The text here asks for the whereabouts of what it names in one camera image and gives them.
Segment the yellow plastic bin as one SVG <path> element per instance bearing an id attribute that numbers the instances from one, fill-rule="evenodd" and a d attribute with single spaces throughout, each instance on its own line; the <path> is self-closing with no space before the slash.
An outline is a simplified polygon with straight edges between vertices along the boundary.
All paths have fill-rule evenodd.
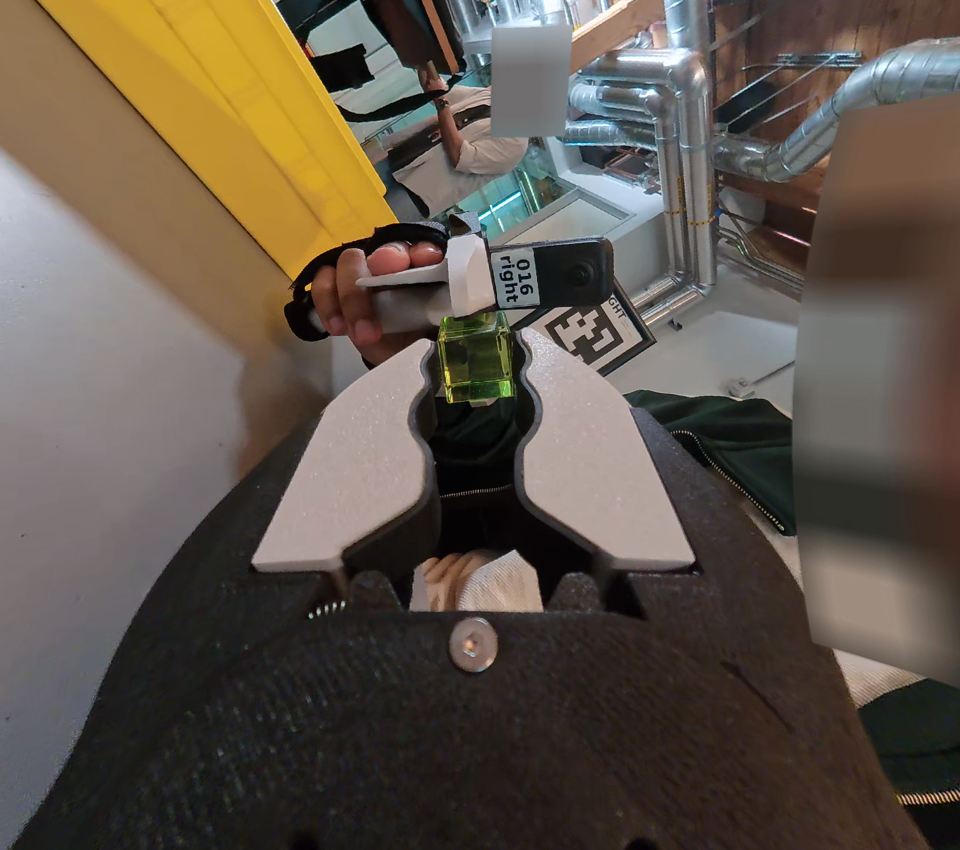
<path id="1" fill-rule="evenodd" d="M 38 0 L 291 278 L 396 217 L 270 0 Z"/>

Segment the framed marker sign on stand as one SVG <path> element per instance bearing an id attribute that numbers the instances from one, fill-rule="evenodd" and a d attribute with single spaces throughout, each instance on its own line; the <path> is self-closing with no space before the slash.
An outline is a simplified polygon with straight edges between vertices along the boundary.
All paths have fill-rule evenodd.
<path id="1" fill-rule="evenodd" d="M 533 328 L 604 377 L 657 343 L 618 283 L 603 304 L 541 308 L 515 320 L 511 328 Z"/>

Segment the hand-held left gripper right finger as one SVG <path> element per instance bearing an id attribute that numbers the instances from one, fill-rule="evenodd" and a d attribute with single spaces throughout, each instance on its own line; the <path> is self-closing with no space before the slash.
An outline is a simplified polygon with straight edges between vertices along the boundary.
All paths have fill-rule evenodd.
<path id="1" fill-rule="evenodd" d="M 515 340 L 522 507 L 587 554 L 600 580 L 688 575 L 694 550 L 628 400 L 534 328 Z"/>

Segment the person's right hand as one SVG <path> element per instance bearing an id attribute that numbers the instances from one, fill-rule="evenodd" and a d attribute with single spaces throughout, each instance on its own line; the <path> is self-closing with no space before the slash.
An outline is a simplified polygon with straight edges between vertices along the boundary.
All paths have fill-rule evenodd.
<path id="1" fill-rule="evenodd" d="M 315 311 L 324 330 L 333 338 L 347 338 L 366 364 L 378 366 L 402 352 L 425 331 L 385 333 L 376 315 L 373 296 L 360 279 L 428 268 L 441 263 L 445 253 L 427 242 L 391 242 L 370 255 L 360 249 L 343 251 L 336 266 L 319 268 L 311 283 Z"/>

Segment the white trousers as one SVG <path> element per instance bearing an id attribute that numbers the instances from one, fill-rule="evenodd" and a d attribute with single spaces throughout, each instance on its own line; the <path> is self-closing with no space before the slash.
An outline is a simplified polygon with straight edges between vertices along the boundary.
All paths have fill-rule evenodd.
<path id="1" fill-rule="evenodd" d="M 498 553 L 476 549 L 420 564 L 414 570 L 409 610 L 543 612 L 544 602 L 535 568 L 517 550 Z M 834 655 L 857 708 L 922 679 L 846 651 L 835 650 Z"/>

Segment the dark green zip jacket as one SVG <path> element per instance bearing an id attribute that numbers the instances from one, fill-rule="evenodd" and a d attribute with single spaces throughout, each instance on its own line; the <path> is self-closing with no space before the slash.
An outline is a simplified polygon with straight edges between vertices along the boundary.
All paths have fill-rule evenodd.
<path id="1" fill-rule="evenodd" d="M 626 395 L 712 473 L 802 586 L 793 498 L 792 422 L 768 400 Z M 438 407 L 431 440 L 441 496 L 489 500 L 506 486 L 521 440 L 516 403 Z M 958 848 L 959 690 L 836 650 L 834 656 L 883 770 L 931 848 Z"/>

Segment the green transparent cube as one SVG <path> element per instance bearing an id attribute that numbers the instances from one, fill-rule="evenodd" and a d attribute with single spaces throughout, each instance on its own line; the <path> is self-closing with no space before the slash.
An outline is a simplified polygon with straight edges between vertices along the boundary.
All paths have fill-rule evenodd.
<path id="1" fill-rule="evenodd" d="M 437 347 L 441 389 L 448 404 L 515 397 L 513 333 L 503 311 L 443 318 Z"/>

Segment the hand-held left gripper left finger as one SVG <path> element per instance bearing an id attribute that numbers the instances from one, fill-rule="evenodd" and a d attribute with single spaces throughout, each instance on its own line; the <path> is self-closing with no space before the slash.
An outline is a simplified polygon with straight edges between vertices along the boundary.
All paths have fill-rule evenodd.
<path id="1" fill-rule="evenodd" d="M 389 579 L 434 555 L 437 352 L 418 340 L 326 407 L 254 552 L 259 573 L 372 570 Z"/>

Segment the silver ventilation ducts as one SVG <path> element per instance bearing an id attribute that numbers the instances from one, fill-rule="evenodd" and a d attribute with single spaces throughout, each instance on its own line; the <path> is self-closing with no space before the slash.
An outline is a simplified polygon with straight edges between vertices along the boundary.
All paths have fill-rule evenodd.
<path id="1" fill-rule="evenodd" d="M 855 69 L 846 82 L 780 143 L 714 136 L 711 82 L 704 57 L 707 0 L 666 0 L 670 49 L 618 50 L 582 66 L 569 101 L 609 119 L 568 124 L 573 144 L 650 148 L 654 120 L 658 179 L 668 218 L 669 268 L 633 299 L 649 327 L 698 303 L 716 282 L 714 170 L 783 184 L 832 150 L 847 112 L 958 93 L 957 37 L 892 48 Z"/>

